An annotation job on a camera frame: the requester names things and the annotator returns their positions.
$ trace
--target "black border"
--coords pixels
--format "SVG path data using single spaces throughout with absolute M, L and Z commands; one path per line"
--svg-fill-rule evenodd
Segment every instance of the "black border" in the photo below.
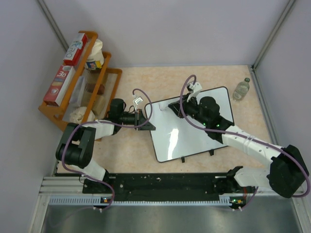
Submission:
M 211 90 L 215 90 L 215 89 L 219 89 L 219 88 L 225 88 L 227 90 L 227 94 L 228 94 L 228 99 L 229 99 L 229 105 L 230 105 L 230 110 L 231 110 L 231 115 L 232 115 L 232 121 L 233 121 L 233 124 L 234 124 L 234 117 L 233 117 L 233 112 L 232 112 L 232 106 L 231 106 L 231 101 L 230 101 L 230 96 L 229 96 L 229 91 L 228 91 L 228 88 L 225 87 L 225 86 L 219 86 L 219 87 L 216 87 L 216 88 L 212 88 L 212 89 L 208 89 L 208 90 L 204 90 L 204 91 L 201 91 L 202 92 L 206 92 L 206 91 L 211 91 Z M 165 99 L 165 100 L 171 100 L 171 99 L 175 99 L 175 98 L 178 98 L 179 96 L 177 97 L 172 97 L 172 98 L 169 98 L 169 99 Z M 159 101 L 155 101 L 155 102 L 151 102 L 151 103 L 158 103 L 158 102 L 162 102 L 162 101 L 165 101 L 165 100 L 159 100 Z M 150 103 L 146 104 L 145 105 L 145 115 L 146 115 L 146 118 L 147 117 L 147 112 L 146 112 L 146 106 L 149 105 Z M 152 140 L 152 146 L 154 148 L 154 152 L 155 152 L 155 159 L 157 160 L 158 163 L 166 163 L 166 162 L 169 162 L 169 161 L 173 161 L 173 160 L 176 160 L 176 159 L 182 159 L 182 158 L 186 158 L 186 157 L 189 157 L 189 156 L 193 156 L 193 155 L 196 155 L 196 154 L 201 154 L 201 153 L 205 153 L 205 152 L 209 152 L 210 150 L 206 150 L 206 151 L 203 151 L 203 152 L 199 152 L 199 153 L 195 153 L 195 154 L 190 154 L 190 155 L 187 155 L 187 156 L 183 156 L 183 157 L 180 157 L 180 158 L 176 158 L 176 159 L 171 159 L 171 160 L 167 160 L 167 161 L 164 161 L 164 162 L 160 162 L 158 161 L 157 157 L 156 157 L 156 150 L 155 150 L 155 145 L 154 145 L 154 140 L 152 138 L 152 134 L 151 134 L 151 131 L 149 131 L 150 133 L 150 137 L 151 137 L 151 140 Z M 223 147 L 219 147 L 217 149 L 212 149 L 212 150 L 218 150 L 218 149 L 221 149 L 221 148 L 226 148 L 228 146 L 223 146 Z

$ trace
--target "white panel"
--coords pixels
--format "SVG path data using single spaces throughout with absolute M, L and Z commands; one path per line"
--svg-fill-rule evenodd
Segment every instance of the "white panel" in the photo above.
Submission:
M 34 0 L 0 3 L 0 232 L 27 232 L 61 132 L 38 110 L 64 52 Z
M 45 0 L 67 42 L 94 30 L 118 67 L 252 64 L 287 0 Z
M 258 68 L 280 143 L 311 170 L 311 1 L 299 0 Z
M 227 120 L 233 121 L 232 111 L 228 90 L 220 87 L 208 91 L 202 91 L 198 96 L 198 101 L 205 96 L 211 96 L 220 106 L 220 114 Z M 153 114 L 150 122 L 156 126 L 155 131 L 150 131 L 155 149 L 156 159 L 159 162 L 202 153 L 204 151 L 224 147 L 223 144 L 211 139 L 207 133 L 191 126 L 185 119 L 178 118 L 170 109 L 164 110 L 163 106 L 175 102 L 179 98 L 155 102 L 152 104 Z M 150 105 L 146 105 L 147 116 L 150 115 Z M 200 127 L 203 127 L 198 121 L 190 118 L 190 121 Z

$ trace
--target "cardboard box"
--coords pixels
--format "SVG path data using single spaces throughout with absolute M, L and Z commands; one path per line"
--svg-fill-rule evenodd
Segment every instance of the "cardboard box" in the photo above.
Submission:
M 69 83 L 74 76 L 72 66 L 61 65 L 43 101 L 48 105 L 59 106 L 64 98 Z
M 79 62 L 84 46 L 87 43 L 87 36 L 85 33 L 78 33 L 71 45 L 69 46 L 65 56 L 64 62 L 68 66 L 75 66 Z

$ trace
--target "table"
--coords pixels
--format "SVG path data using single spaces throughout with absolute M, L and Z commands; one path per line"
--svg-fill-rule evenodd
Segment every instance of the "table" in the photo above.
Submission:
M 132 105 L 132 90 L 144 90 L 152 101 L 178 96 L 185 79 L 195 74 L 203 90 L 225 86 L 229 90 L 235 123 L 246 132 L 270 142 L 258 97 L 252 81 L 241 102 L 232 99 L 237 84 L 251 77 L 247 66 L 188 66 L 188 67 L 126 67 L 116 92 L 124 99 L 127 109 Z M 235 148 L 222 148 L 210 156 L 208 152 L 159 163 L 156 160 L 150 133 L 121 129 L 116 135 L 95 142 L 93 158 L 112 173 L 127 172 L 227 172 L 236 166 L 263 167 L 255 159 Z M 60 165 L 58 173 L 65 170 Z

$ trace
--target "wooden shelf frame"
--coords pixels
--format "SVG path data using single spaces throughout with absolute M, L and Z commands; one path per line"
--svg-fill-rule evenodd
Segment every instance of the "wooden shelf frame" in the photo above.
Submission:
M 67 88 L 67 91 L 64 95 L 62 103 L 60 104 L 60 106 L 56 107 L 56 106 L 49 106 L 46 104 L 46 102 L 43 101 L 42 104 L 39 106 L 39 111 L 41 111 L 48 119 L 50 119 L 62 131 L 65 130 L 65 128 L 68 124 L 67 121 L 63 121 L 63 117 L 64 117 L 64 114 L 65 114 L 67 108 L 68 108 L 69 100 L 70 100 L 71 95 L 73 93 L 74 87 L 76 86 L 76 83 L 77 83 L 79 77 L 83 74 L 84 64 L 86 63 L 86 60 L 92 51 L 92 48 L 94 46 L 96 39 L 98 38 L 98 35 L 96 32 L 89 32 L 89 31 L 79 31 L 79 32 L 85 33 L 87 35 L 87 37 L 89 39 L 89 45 L 86 48 L 85 53 L 84 53 L 79 65 L 78 65 L 78 68 L 76 69 L 76 72 L 71 79 L 71 82 Z M 115 94 L 116 94 L 116 91 L 117 91 L 117 88 L 118 88 L 118 85 L 119 85 L 119 82 L 121 79 L 121 75 L 122 75 L 121 69 L 108 68 L 108 63 L 109 63 L 110 58 L 111 58 L 111 53 L 103 51 L 103 56 L 104 56 L 104 64 L 103 64 L 103 67 L 101 69 L 101 72 L 98 75 L 93 93 L 92 93 L 90 101 L 86 107 L 86 112 L 85 112 L 85 115 L 82 119 L 82 122 L 86 122 L 86 120 L 87 120 L 87 117 L 88 117 L 88 115 L 89 115 L 89 113 L 93 107 L 93 104 L 95 102 L 98 89 L 99 89 L 99 87 L 103 81 L 104 75 L 106 73 L 117 74 L 117 78 L 116 78 L 116 81 L 115 81 L 115 84 L 114 84 L 114 87 L 112 90 L 112 94 L 111 94 L 110 99 L 109 99 L 109 103 L 108 103 L 108 107 L 106 109 L 106 112 L 109 111 L 109 106 L 110 106 L 111 100 L 115 97 Z

